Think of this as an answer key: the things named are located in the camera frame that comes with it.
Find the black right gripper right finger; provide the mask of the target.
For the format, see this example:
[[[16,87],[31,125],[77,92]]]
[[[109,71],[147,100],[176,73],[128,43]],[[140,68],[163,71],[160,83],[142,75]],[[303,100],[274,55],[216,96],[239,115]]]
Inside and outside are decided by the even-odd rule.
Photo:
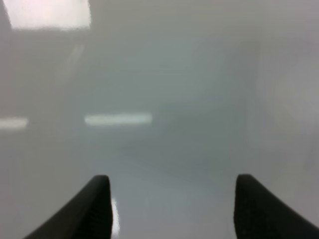
[[[238,239],[317,239],[319,229],[250,174],[236,179],[233,222]]]

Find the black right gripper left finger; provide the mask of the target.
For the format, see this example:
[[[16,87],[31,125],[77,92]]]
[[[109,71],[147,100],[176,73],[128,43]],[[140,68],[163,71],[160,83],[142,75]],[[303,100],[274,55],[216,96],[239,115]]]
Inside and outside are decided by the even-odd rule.
[[[110,239],[113,212],[106,175],[94,176],[66,205],[27,239]]]

